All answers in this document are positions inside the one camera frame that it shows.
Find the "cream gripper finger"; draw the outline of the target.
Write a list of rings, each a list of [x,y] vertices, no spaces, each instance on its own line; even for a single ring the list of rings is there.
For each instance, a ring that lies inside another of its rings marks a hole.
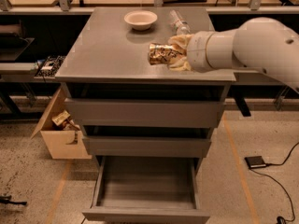
[[[193,35],[174,35],[168,39],[168,44],[186,49],[193,38]]]
[[[191,71],[192,67],[190,66],[189,62],[182,58],[179,61],[169,64],[168,68],[172,71]]]

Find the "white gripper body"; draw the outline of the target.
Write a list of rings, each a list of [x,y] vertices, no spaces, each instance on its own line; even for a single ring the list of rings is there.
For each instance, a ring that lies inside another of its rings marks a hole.
[[[213,70],[207,59],[207,45],[213,32],[201,31],[194,34],[187,46],[187,61],[191,68],[200,73]]]

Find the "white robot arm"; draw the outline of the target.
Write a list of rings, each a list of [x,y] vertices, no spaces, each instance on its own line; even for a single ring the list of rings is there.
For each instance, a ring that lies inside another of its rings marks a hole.
[[[255,18],[228,31],[174,35],[168,43],[196,72],[247,68],[299,91],[299,34],[280,21]]]

